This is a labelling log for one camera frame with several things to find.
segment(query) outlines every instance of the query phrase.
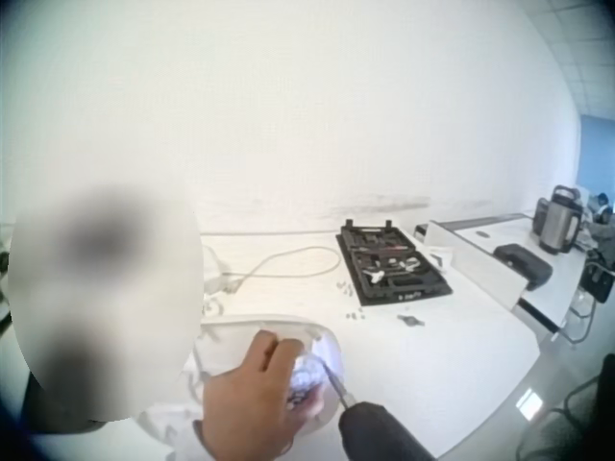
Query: power cord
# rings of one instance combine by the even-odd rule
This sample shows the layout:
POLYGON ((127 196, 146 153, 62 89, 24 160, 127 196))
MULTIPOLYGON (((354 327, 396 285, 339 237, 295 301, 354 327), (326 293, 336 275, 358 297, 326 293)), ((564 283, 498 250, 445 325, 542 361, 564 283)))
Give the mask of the power cord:
POLYGON ((325 274, 328 274, 330 272, 333 272, 335 269, 337 269, 337 267, 339 267, 339 265, 342 262, 342 258, 340 256, 340 254, 334 250, 333 248, 329 248, 329 247, 321 247, 321 246, 310 246, 310 247, 304 247, 304 248, 299 248, 296 250, 291 250, 289 252, 282 252, 282 253, 276 253, 274 255, 270 255, 268 257, 266 257, 263 261, 261 261, 259 264, 257 264, 257 266, 255 266, 254 269, 252 269, 250 272, 248 273, 240 273, 240 272, 223 272, 222 275, 226 276, 226 277, 241 277, 241 279, 239 280, 234 280, 232 282, 230 282, 225 288, 224 291, 226 293, 236 293, 237 291, 239 291, 239 288, 241 288, 241 285, 243 285, 243 283, 249 279, 249 278, 258 278, 258 279, 310 279, 312 277, 318 277, 318 276, 324 276, 325 274), (333 253, 336 257, 337 257, 337 261, 334 263, 333 266, 323 270, 323 271, 319 271, 319 272, 315 272, 315 273, 311 273, 311 274, 298 274, 298 275, 289 275, 289 274, 257 274, 257 271, 264 266, 265 264, 267 264, 268 262, 272 261, 273 259, 276 259, 278 257, 283 257, 283 256, 290 256, 290 255, 296 255, 299 253, 304 253, 304 252, 310 252, 310 251, 314 251, 314 250, 323 250, 329 253, 333 253))

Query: table surface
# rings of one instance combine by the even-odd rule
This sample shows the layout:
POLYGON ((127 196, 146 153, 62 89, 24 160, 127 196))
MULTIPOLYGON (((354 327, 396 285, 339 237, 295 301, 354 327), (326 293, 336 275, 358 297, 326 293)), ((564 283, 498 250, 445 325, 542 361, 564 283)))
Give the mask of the table surface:
POLYGON ((455 232, 490 254, 493 254, 496 247, 516 243, 551 264, 553 274, 549 281, 533 291, 525 291, 522 298, 557 327, 562 326, 585 267, 584 252, 573 248, 566 255, 548 254, 540 248, 538 237, 531 231, 531 219, 528 217, 455 232), (481 236, 479 231, 489 236, 481 236))
MULTIPOLYGON (((271 254, 306 246, 338 249, 333 234, 208 237, 207 243, 233 272, 249 272, 271 254)), ((314 250, 271 261, 261 272, 306 274, 333 262, 335 255, 314 250)), ((386 406, 440 457, 503 403, 539 355, 534 334, 520 320, 457 271, 445 277, 453 295, 361 308, 356 293, 349 296, 338 287, 351 282, 342 261, 335 271, 311 279, 249 279, 219 302, 225 316, 297 315, 329 328, 341 346, 350 392, 358 400, 386 406), (347 318, 349 313, 357 318, 347 318), (426 325, 409 328, 397 319, 399 314, 414 315, 426 325)), ((12 329, 0 338, 0 357, 0 374, 13 372, 12 384, 0 389, 17 408, 28 372, 12 329)), ((88 435, 45 436, 41 442, 66 459, 102 460, 111 454, 113 459, 136 459, 135 453, 142 452, 147 453, 142 459, 161 461, 169 448, 136 429, 133 420, 125 420, 88 435)), ((285 458, 346 459, 336 420, 295 441, 285 458)))

